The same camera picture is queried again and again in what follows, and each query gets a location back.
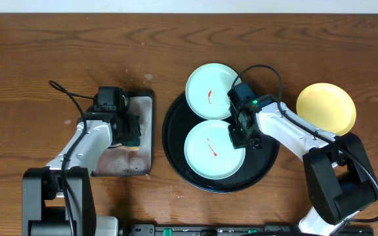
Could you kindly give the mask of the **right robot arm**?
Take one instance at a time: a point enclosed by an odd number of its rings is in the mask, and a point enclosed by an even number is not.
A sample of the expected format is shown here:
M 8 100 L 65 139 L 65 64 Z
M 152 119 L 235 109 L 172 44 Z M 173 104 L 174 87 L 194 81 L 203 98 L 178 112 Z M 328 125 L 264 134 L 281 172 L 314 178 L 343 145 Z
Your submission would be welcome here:
M 357 135 L 320 130 L 274 96 L 233 98 L 230 111 L 235 148 L 257 147 L 269 136 L 303 162 L 312 208 L 299 222 L 302 233 L 334 235 L 378 201 L 378 181 Z

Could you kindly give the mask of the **yellow plate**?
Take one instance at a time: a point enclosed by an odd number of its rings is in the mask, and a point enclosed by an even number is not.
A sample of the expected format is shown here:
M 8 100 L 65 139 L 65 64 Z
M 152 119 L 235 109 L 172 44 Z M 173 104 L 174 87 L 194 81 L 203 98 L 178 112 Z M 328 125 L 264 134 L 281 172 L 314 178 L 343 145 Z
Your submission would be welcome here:
M 315 83 L 301 91 L 297 115 L 314 126 L 344 135 L 356 121 L 356 106 L 342 88 L 330 83 Z

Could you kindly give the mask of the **light blue plate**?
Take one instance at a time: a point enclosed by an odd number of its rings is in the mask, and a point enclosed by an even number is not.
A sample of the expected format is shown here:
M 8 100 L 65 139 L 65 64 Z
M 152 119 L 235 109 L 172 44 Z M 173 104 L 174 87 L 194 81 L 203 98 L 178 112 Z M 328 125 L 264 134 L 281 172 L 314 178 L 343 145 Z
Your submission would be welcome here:
M 184 142 L 188 166 L 199 176 L 222 180 L 235 174 L 245 160 L 245 148 L 236 149 L 230 140 L 229 123 L 207 120 L 197 124 Z
M 222 120 L 231 116 L 228 91 L 238 74 L 230 67 L 219 64 L 204 64 L 189 76 L 186 101 L 191 110 L 207 120 Z

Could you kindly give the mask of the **green yellow sponge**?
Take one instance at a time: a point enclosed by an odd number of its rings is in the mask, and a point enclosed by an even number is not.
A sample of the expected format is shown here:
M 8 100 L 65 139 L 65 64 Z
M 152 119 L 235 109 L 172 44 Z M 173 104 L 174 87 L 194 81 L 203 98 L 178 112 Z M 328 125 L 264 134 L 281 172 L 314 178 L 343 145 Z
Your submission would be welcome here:
M 138 151 L 140 149 L 140 138 L 135 138 L 124 142 L 123 147 L 130 151 Z

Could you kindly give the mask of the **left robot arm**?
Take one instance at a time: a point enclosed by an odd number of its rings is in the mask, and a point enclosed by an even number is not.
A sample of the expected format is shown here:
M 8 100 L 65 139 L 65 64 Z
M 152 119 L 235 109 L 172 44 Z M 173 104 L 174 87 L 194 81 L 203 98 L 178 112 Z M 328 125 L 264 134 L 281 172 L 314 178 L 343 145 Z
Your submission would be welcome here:
M 140 136 L 139 117 L 90 112 L 66 147 L 22 177 L 23 235 L 119 235 L 119 220 L 96 214 L 90 177 L 111 146 Z

